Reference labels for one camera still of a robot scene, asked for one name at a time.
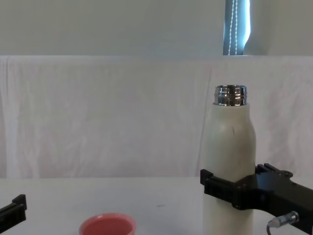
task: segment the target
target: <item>metal connector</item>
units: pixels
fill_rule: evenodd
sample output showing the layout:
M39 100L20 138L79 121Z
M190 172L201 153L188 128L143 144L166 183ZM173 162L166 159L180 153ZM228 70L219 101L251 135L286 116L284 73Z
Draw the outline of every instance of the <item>metal connector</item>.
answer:
M280 228L286 224L293 224L295 222L299 221L299 214L295 211L290 212L288 214L279 216L279 217L275 217L272 220L270 220L268 222L266 231L268 233L268 235L271 235L269 229L270 228Z

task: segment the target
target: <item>table surface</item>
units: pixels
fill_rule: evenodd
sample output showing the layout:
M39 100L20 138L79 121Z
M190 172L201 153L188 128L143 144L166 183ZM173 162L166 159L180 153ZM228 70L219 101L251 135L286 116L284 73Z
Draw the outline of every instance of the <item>table surface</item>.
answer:
M202 235L199 178L1 179L0 206L26 194L27 220L6 235L78 235L87 218L122 212L137 222L136 235ZM293 181L313 188L310 178ZM273 216L254 213L254 234L265 235ZM273 235L304 235L287 225Z

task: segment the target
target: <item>water bottle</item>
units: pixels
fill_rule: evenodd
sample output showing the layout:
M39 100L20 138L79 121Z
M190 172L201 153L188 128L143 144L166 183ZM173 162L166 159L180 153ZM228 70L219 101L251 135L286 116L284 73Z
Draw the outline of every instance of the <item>water bottle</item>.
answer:
M202 167L236 182L255 171L256 138L246 101L246 87L215 89L203 143ZM252 210L239 211L228 202L203 195L204 235L252 235Z

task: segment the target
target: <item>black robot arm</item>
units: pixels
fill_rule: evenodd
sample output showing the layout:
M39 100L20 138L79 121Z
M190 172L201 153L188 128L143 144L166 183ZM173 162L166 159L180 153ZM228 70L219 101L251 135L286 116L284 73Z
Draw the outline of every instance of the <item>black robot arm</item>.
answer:
M27 209L24 194L12 200L12 203L0 209L0 234L26 220Z
M312 235L313 190L292 182L292 176L270 164L260 164L255 174L233 183L203 169L201 184L205 194L227 201L238 210L257 209L274 216L293 212L292 225Z

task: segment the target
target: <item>red cup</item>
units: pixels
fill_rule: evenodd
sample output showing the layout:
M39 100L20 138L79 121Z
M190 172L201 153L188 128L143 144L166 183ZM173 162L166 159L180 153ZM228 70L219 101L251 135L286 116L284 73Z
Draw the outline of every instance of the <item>red cup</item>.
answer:
M107 213L86 220L80 235L135 235L136 222L126 214Z

